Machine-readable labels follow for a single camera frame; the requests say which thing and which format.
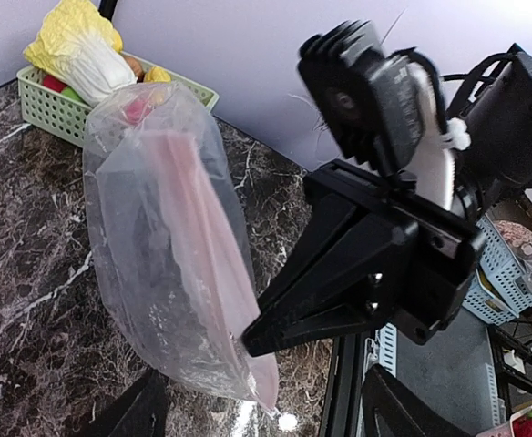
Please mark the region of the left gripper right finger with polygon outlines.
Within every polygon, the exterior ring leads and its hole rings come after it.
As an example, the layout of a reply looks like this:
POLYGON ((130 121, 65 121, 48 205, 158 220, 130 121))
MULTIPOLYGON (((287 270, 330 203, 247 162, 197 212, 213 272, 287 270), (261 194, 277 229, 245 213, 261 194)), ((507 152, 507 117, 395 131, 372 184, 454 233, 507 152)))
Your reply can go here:
POLYGON ((393 436, 470 436, 436 414, 379 364, 366 372, 362 397, 366 436, 381 435, 379 417, 384 419, 393 436))

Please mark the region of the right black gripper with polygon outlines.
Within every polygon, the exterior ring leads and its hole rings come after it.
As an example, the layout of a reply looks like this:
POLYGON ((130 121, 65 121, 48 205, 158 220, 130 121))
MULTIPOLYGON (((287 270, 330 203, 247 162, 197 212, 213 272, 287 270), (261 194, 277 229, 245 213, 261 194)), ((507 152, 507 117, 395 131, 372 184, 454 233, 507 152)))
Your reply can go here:
POLYGON ((425 344, 450 324, 485 246, 474 223, 342 161, 304 188, 312 217, 243 332, 250 356, 386 323, 425 344))

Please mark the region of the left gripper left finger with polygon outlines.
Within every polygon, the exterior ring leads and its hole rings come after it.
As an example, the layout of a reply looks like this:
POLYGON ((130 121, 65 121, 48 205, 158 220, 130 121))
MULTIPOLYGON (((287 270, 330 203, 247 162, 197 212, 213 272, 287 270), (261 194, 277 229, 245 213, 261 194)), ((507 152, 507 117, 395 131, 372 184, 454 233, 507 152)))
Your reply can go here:
POLYGON ((148 370, 76 436, 164 436, 168 411, 165 380, 148 370))

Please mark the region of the clear zip top bag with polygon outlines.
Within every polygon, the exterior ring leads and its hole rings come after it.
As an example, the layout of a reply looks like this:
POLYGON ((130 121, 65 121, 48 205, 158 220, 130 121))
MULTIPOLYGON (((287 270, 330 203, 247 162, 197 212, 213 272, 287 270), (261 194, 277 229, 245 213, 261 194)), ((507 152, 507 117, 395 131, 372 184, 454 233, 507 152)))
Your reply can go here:
POLYGON ((87 117, 87 228, 104 306, 136 354, 190 388, 273 410, 246 220, 217 122, 179 82, 126 86, 87 117))

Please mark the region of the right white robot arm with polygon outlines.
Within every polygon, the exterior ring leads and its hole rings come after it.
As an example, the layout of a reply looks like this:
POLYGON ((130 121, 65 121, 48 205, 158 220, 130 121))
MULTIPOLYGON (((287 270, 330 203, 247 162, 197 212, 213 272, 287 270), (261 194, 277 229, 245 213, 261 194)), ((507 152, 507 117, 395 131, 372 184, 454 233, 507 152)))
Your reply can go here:
POLYGON ((395 123, 395 70, 412 49, 353 61, 320 36, 300 50, 299 74, 342 151, 307 174, 311 218, 278 276, 259 296, 260 315, 241 340, 253 357, 393 324, 418 344, 454 319, 485 247, 476 222, 509 188, 532 183, 532 56, 512 47, 464 77, 449 107, 474 145, 460 156, 453 208, 419 195, 402 175, 413 137, 395 123))

